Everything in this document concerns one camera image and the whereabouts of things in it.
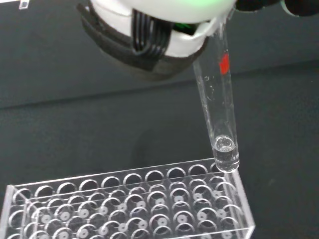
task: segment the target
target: circular hole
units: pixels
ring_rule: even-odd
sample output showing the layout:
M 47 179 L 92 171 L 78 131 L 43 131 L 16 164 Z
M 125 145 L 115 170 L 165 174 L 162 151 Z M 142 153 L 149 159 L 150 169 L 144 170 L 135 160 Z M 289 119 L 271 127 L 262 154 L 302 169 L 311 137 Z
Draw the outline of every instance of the circular hole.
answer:
M 79 206 L 85 202 L 85 199 L 82 196 L 72 196 L 69 200 L 68 200 L 68 204 L 72 205 L 74 207 L 74 209 L 78 209 Z
M 104 200 L 102 203 L 99 213 L 103 215 L 109 215 L 111 212 L 117 209 L 117 207 L 121 204 L 120 200 L 117 198 L 108 198 Z
M 160 191 L 152 192 L 147 197 L 147 203 L 152 208 L 155 205 L 165 205 L 167 201 L 167 197 L 165 193 Z
M 26 212 L 28 214 L 29 217 L 32 216 L 32 214 L 38 209 L 38 208 L 41 208 L 42 207 L 42 203 L 40 202 L 33 202 L 31 203 L 27 209 L 26 209 Z
M 199 212 L 197 213 L 197 217 L 200 221 L 209 220 L 211 222 L 216 222 L 217 215 L 218 215 L 218 212 L 216 212 L 212 208 L 203 208 L 199 210 Z
M 224 210 L 228 215 L 230 215 L 232 209 L 235 210 L 235 211 L 237 211 L 237 213 L 240 214 L 240 215 L 243 215 L 243 214 L 244 214 L 243 211 L 241 210 L 241 208 L 238 207 L 237 205 L 229 204 L 229 205 L 226 205 L 225 207 L 223 207 L 223 210 Z
M 92 201 L 84 202 L 78 208 L 78 216 L 81 218 L 87 218 L 90 215 L 94 214 L 97 208 L 98 206 L 95 202 L 92 202 Z
M 159 183 L 159 181 L 163 179 L 164 179 L 164 175 L 157 170 L 148 172 L 147 175 L 145 176 L 145 181 L 148 183 L 150 182 Z
M 63 223 L 60 220 L 52 219 L 45 225 L 44 229 L 50 236 L 53 236 L 53 234 L 62 227 Z
M 192 191 L 193 197 L 197 196 L 197 197 L 208 199 L 208 200 L 212 199 L 212 194 L 213 194 L 212 190 L 206 185 L 196 186 Z
M 197 199 L 193 203 L 193 208 L 197 213 L 203 208 L 211 208 L 211 207 L 212 207 L 211 202 L 204 198 Z
M 116 221 L 120 224 L 125 224 L 128 216 L 125 212 L 116 210 L 109 215 L 109 221 Z
M 178 229 L 183 231 L 183 232 L 187 232 L 187 231 L 192 230 L 192 227 L 189 224 L 181 224 Z
M 176 202 L 173 204 L 172 210 L 174 214 L 180 211 L 189 211 L 190 205 L 187 202 Z
M 154 216 L 156 214 L 168 215 L 169 214 L 168 206 L 161 205 L 161 204 L 155 205 L 151 209 L 151 216 Z
M 88 219 L 88 224 L 94 225 L 96 228 L 103 226 L 105 218 L 100 213 L 95 213 Z
M 190 188 L 194 188 L 196 186 L 199 186 L 199 185 L 207 185 L 206 182 L 202 179 L 193 179 L 191 180 L 191 182 L 189 183 L 189 187 Z
M 207 169 L 203 165 L 200 165 L 200 164 L 191 166 L 189 168 L 189 171 L 188 171 L 188 174 L 190 176 L 202 175 L 202 174 L 207 174 L 207 173 L 208 173 Z
M 181 168 L 172 168 L 167 172 L 167 177 L 169 179 L 180 179 L 186 176 L 186 173 Z
M 195 221 L 194 216 L 188 211 L 180 211 L 174 215 L 174 222 L 178 224 L 189 223 L 193 224 Z
M 57 189 L 57 194 L 62 194 L 64 199 L 70 197 L 76 191 L 76 186 L 73 183 L 63 183 Z
M 150 187 L 149 192 L 155 192 L 155 191 L 166 191 L 166 187 L 163 184 L 155 184 Z
M 149 216 L 149 213 L 145 208 L 134 208 L 130 212 L 130 218 L 146 219 L 148 216 Z
M 65 222 L 69 220 L 74 214 L 74 207 L 70 204 L 64 204 L 58 207 L 54 213 L 55 217 Z
M 79 228 L 81 226 L 83 226 L 83 224 L 85 223 L 84 219 L 79 217 L 79 216 L 75 216 L 72 217 L 67 223 L 66 226 L 71 229 L 74 233 L 77 232 L 79 230 Z
M 37 223 L 29 223 L 28 225 L 25 226 L 25 228 L 23 229 L 23 235 L 26 238 L 29 238 L 32 233 L 34 232 L 34 230 L 38 227 L 39 225 Z
M 93 201 L 100 205 L 105 200 L 105 195 L 103 193 L 94 193 L 89 197 L 89 201 Z
M 210 220 L 199 222 L 197 228 L 200 233 L 214 233 L 217 231 L 216 224 Z
M 142 187 L 136 187 L 130 190 L 129 195 L 132 194 L 144 194 L 146 193 L 146 190 Z
M 90 224 L 83 225 L 76 233 L 76 237 L 79 239 L 90 238 L 95 235 L 96 227 Z
M 132 233 L 131 239 L 149 239 L 150 233 L 145 229 L 137 229 Z
M 54 214 L 55 210 L 60 207 L 61 205 L 64 204 L 64 201 L 60 198 L 54 198 L 52 200 L 50 200 L 50 202 L 48 203 L 48 210 Z
M 52 239 L 71 239 L 72 231 L 69 228 L 60 228 L 52 236 Z
M 164 214 L 157 214 L 150 219 L 150 228 L 155 230 L 157 227 L 166 227 L 169 226 L 170 220 L 168 216 Z
M 123 183 L 126 185 L 126 187 L 130 189 L 138 187 L 141 182 L 141 176 L 136 173 L 127 175 L 123 180 Z
M 13 229 L 21 228 L 22 219 L 23 219 L 23 210 L 19 210 L 12 213 L 12 215 L 9 217 L 9 226 Z
M 107 177 L 102 182 L 102 188 L 113 188 L 120 185 L 120 180 L 117 177 Z
M 99 185 L 98 185 L 97 181 L 92 180 L 92 179 L 88 179 L 88 180 L 85 180 L 84 182 L 81 183 L 79 189 L 80 189 L 80 191 L 83 191 L 82 193 L 84 195 L 90 195 L 90 194 L 94 193 L 98 187 L 99 187 Z
M 169 227 L 158 227 L 153 232 L 153 237 L 156 239 L 171 238 L 172 231 Z
M 23 205 L 26 199 L 32 196 L 31 191 L 26 188 L 19 189 L 13 196 L 13 203 Z
M 194 227 L 189 223 L 179 224 L 175 231 L 178 236 L 188 236 L 195 231 Z
M 319 12 L 318 2 L 313 0 L 281 1 L 284 10 L 294 16 L 312 16 Z
M 217 185 L 218 185 L 219 183 L 222 183 L 222 182 L 225 182 L 225 179 L 224 179 L 223 177 L 219 177 L 219 176 L 212 177 L 212 178 L 209 180 L 210 186 L 213 187 L 213 188 L 216 188 Z
M 217 168 L 216 164 L 213 163 L 211 166 L 210 166 L 210 171 L 212 173 L 220 173 L 221 171 Z
M 171 191 L 176 189 L 176 188 L 184 188 L 184 189 L 186 189 L 187 187 L 186 187 L 186 185 L 183 182 L 173 182 L 169 186 L 169 190 L 171 190 Z
M 35 197 L 38 198 L 38 201 L 45 202 L 50 199 L 53 195 L 53 188 L 50 186 L 41 186 L 35 191 Z
M 225 217 L 221 219 L 220 224 L 224 230 L 233 230 L 236 229 L 238 222 L 231 217 Z
M 118 198 L 123 199 L 126 196 L 126 193 L 123 190 L 115 190 L 109 194 L 109 198 Z
M 175 202 L 188 202 L 189 192 L 183 188 L 176 188 L 170 193 L 170 198 Z

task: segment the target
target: black tabletop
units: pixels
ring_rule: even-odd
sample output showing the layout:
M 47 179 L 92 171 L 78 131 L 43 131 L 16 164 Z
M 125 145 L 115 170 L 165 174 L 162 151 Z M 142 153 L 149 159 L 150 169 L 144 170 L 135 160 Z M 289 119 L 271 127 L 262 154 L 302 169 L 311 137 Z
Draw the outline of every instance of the black tabletop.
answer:
M 318 61 L 233 76 L 254 238 L 318 238 Z M 212 156 L 195 81 L 0 111 L 0 188 Z

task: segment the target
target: green light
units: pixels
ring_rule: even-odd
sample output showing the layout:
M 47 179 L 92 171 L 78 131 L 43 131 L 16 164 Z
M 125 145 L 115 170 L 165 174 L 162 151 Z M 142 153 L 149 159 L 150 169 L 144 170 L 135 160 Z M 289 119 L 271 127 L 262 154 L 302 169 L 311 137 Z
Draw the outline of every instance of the green light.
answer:
M 209 6 L 217 2 L 222 2 L 226 0 L 183 0 L 184 3 L 193 6 Z
M 189 28 L 189 29 L 191 29 L 191 26 L 190 26 L 190 25 L 184 24 L 184 23 L 176 23 L 175 26 L 178 27 L 178 28 L 181 28 L 181 29 L 184 29 L 184 28 Z

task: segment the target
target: dark table surface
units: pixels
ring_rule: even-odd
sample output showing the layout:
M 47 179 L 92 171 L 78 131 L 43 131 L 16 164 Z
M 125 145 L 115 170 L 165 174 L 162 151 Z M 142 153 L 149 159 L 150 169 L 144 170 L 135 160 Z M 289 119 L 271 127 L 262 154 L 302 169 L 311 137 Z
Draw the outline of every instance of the dark table surface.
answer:
M 319 61 L 233 76 L 254 238 L 318 238 Z M 195 81 L 0 111 L 5 185 L 212 155 Z
M 71 9 L 57 14 L 48 2 L 45 21 L 37 1 L 29 18 L 0 15 L 11 21 L 0 23 L 0 201 L 7 184 L 212 156 L 189 70 L 159 84 L 123 77 L 105 65 L 80 28 L 68 31 L 74 22 L 51 22 L 47 28 L 51 17 L 66 21 Z M 318 239 L 316 21 L 290 20 L 279 8 L 270 9 L 273 18 L 260 13 L 256 22 L 251 15 L 235 15 L 229 32 L 239 171 L 257 226 L 253 238 Z M 253 29 L 245 29 L 248 23 Z M 261 29 L 261 23 L 265 30 L 256 38 L 240 35 Z M 67 44 L 56 35 L 61 29 Z M 296 29 L 302 34 L 289 37 Z M 87 48 L 79 51 L 83 45 Z

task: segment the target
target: clear glass test tube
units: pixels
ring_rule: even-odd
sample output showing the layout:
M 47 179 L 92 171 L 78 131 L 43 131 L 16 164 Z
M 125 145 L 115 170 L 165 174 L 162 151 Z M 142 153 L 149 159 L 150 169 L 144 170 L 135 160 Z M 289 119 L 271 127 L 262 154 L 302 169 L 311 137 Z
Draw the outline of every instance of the clear glass test tube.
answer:
M 216 166 L 230 173 L 239 166 L 239 154 L 225 24 L 220 23 L 208 48 L 193 67 Z

